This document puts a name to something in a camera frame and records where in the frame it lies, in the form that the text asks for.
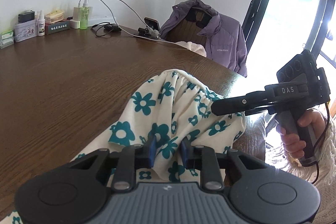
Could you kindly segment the person's right hand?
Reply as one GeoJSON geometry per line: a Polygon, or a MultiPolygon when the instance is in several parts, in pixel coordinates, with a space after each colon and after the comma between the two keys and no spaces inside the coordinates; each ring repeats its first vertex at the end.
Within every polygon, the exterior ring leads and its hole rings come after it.
{"type": "MultiPolygon", "coordinates": [[[[325,127],[326,119],[321,112],[314,109],[306,110],[301,118],[297,121],[300,127],[306,127],[311,125],[316,139],[318,139],[325,127]]],[[[291,131],[286,131],[281,124],[276,126],[277,132],[281,136],[281,141],[283,143],[284,149],[289,155],[294,159],[299,159],[304,156],[303,149],[306,147],[306,142],[299,139],[299,136],[291,131]]]]}

